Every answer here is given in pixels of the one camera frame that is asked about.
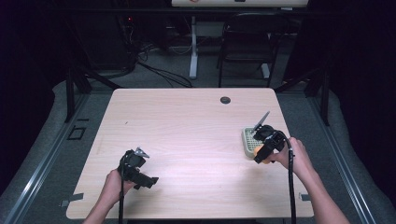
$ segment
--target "gray floor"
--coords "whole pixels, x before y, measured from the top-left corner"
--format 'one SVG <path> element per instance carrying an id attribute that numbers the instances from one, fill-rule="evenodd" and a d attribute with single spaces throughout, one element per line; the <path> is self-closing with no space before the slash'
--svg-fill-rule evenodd
<path id="1" fill-rule="evenodd" d="M 191 83 L 196 88 L 216 88 L 218 70 L 216 44 L 202 44 L 199 48 L 198 78 Z M 282 74 L 292 47 L 292 38 L 282 45 L 271 87 L 281 84 Z M 152 50 L 146 62 L 154 67 L 188 77 L 190 54 L 181 53 L 186 48 L 174 48 L 169 52 Z M 111 78 L 125 88 L 171 88 L 162 77 L 153 74 L 138 65 L 129 75 Z M 79 223 L 65 216 L 66 207 L 60 206 L 62 200 L 68 199 L 74 191 L 79 174 L 91 149 L 93 138 L 106 111 L 111 90 L 96 80 L 90 80 L 93 91 L 90 95 L 77 93 L 78 110 L 73 119 L 65 124 L 66 98 L 64 82 L 54 88 L 55 104 L 40 135 L 37 137 L 30 153 L 11 184 L 0 199 L 0 223 Z M 277 95 L 284 113 L 290 134 L 302 139 L 315 168 L 323 182 L 346 214 L 351 223 L 394 223 L 396 213 L 389 199 L 376 187 L 366 172 L 364 165 L 357 158 L 348 141 L 347 128 L 344 123 L 338 100 L 331 94 L 329 121 L 325 127 L 318 118 L 318 103 L 315 98 L 305 98 L 302 90 L 304 83 Z M 86 128 L 81 140 L 66 140 L 71 129 Z M 345 179 L 345 166 L 340 166 L 339 158 L 334 153 L 339 150 L 344 164 L 353 175 Z M 356 196 L 362 200 L 355 201 Z M 359 207 L 366 207 L 363 212 Z M 283 223 L 288 219 L 274 218 L 260 220 L 262 223 Z M 313 218 L 299 218 L 298 223 L 314 223 Z"/>

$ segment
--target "human hand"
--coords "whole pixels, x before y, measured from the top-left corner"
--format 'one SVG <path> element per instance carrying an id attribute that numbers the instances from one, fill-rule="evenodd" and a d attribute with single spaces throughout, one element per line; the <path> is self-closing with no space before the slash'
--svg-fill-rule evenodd
<path id="1" fill-rule="evenodd" d="M 123 190 L 126 194 L 135 183 L 131 181 L 124 181 Z M 121 190 L 121 176 L 117 170 L 112 170 L 106 177 L 106 182 L 103 186 L 102 192 L 99 196 L 98 201 L 106 203 L 108 206 L 113 206 L 120 200 Z"/>
<path id="2" fill-rule="evenodd" d="M 308 178 L 309 175 L 312 175 L 315 172 L 312 162 L 309 159 L 308 154 L 306 153 L 304 144 L 294 138 L 291 137 L 289 139 L 291 148 L 293 149 L 293 172 L 303 181 L 303 179 Z M 272 153 L 268 156 L 267 159 L 263 161 L 263 163 L 268 163 L 269 161 L 278 161 L 280 162 L 286 169 L 289 168 L 289 149 L 288 145 L 285 143 L 284 148 L 279 153 Z"/>

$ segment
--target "cable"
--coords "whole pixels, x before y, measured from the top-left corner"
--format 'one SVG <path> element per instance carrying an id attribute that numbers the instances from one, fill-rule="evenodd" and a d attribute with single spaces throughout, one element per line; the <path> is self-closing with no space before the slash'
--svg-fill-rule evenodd
<path id="1" fill-rule="evenodd" d="M 151 66 L 149 66 L 147 64 L 144 64 L 144 63 L 141 63 L 141 62 L 137 62 L 137 64 L 139 64 L 142 67 L 148 69 L 149 71 L 157 74 L 158 76 L 163 77 L 168 82 L 168 84 L 171 87 L 174 87 L 172 85 L 172 83 L 170 82 L 170 81 L 173 81 L 173 82 L 176 82 L 177 84 L 179 84 L 181 86 L 184 86 L 184 87 L 187 87 L 187 88 L 193 88 L 191 82 L 188 79 L 186 79 L 185 77 L 181 76 L 181 75 L 178 75 L 178 74 L 175 74 L 175 73 L 172 73 L 172 72 L 168 72 L 168 71 L 165 71 L 165 70 L 162 70 L 162 69 L 159 69 L 159 68 L 154 68 L 154 67 L 151 67 Z"/>
<path id="2" fill-rule="evenodd" d="M 175 50 L 176 48 L 187 48 L 187 49 L 184 50 L 183 52 L 177 52 L 177 51 Z M 171 49 L 175 54 L 179 54 L 179 55 L 188 53 L 188 52 L 191 50 L 191 48 L 192 48 L 192 45 L 185 46 L 185 47 L 169 47 L 169 49 Z"/>
<path id="3" fill-rule="evenodd" d="M 291 223 L 295 224 L 296 223 L 296 202 L 294 198 L 294 183 L 293 183 L 293 159 L 294 159 L 294 154 L 293 154 L 293 148 L 291 147 L 289 139 L 286 137 L 286 135 L 282 132 L 279 132 L 280 134 L 283 135 L 286 144 L 288 145 L 289 149 L 289 166 L 288 166 L 288 174 L 289 174 L 289 195 L 290 195 L 290 210 L 291 210 Z"/>
<path id="4" fill-rule="evenodd" d="M 125 192 L 123 190 L 123 184 L 124 184 L 124 166 L 125 164 L 125 155 L 122 157 L 122 162 L 121 162 L 121 189 L 120 189 L 120 207 L 119 207 L 119 224 L 122 224 L 123 220 L 123 202 L 124 202 L 124 197 L 125 197 Z"/>

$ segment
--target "wooden table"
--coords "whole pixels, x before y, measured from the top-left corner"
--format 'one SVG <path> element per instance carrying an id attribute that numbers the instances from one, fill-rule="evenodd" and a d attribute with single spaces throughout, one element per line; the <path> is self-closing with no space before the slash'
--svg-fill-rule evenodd
<path id="1" fill-rule="evenodd" d="M 231 99 L 223 104 L 220 98 Z M 114 91 L 69 204 L 69 218 L 85 218 L 111 169 L 126 150 L 150 155 L 141 172 L 160 179 L 151 189 L 131 189 L 124 217 L 290 217 L 288 172 L 280 163 L 257 164 L 241 133 L 271 111 L 266 124 L 289 135 L 271 89 L 120 89 Z M 297 217 L 312 217 L 294 177 Z M 118 217 L 116 204 L 107 218 Z"/>

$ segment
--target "black curtain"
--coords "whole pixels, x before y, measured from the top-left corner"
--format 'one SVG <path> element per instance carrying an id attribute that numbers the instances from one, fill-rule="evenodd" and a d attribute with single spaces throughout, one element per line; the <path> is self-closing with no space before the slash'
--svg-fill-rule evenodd
<path id="1" fill-rule="evenodd" d="M 393 6 L 392 0 L 310 0 L 310 11 L 344 11 L 346 15 L 339 21 L 303 21 L 284 79 L 302 76 L 330 59 L 326 67 L 330 88 L 340 100 L 350 142 L 374 182 L 395 205 Z"/>
<path id="2" fill-rule="evenodd" d="M 53 105 L 67 60 L 34 1 L 0 3 L 1 193 L 18 171 Z"/>

